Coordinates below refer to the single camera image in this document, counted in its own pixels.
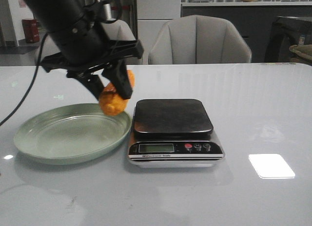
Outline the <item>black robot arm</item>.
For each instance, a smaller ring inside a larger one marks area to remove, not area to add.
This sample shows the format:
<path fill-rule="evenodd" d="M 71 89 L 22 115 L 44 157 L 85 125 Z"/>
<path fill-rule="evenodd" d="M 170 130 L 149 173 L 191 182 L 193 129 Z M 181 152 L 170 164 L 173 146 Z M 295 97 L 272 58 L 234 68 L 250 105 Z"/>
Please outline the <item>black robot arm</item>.
<path fill-rule="evenodd" d="M 117 17 L 111 16 L 110 2 L 95 0 L 82 5 L 79 0 L 24 0 L 58 47 L 59 52 L 38 57 L 46 72 L 66 69 L 74 78 L 99 98 L 104 86 L 98 75 L 110 80 L 123 99 L 132 95 L 125 59 L 140 59 L 143 47 L 139 40 L 113 40 L 106 28 L 112 28 L 122 14 L 120 0 L 114 0 Z"/>

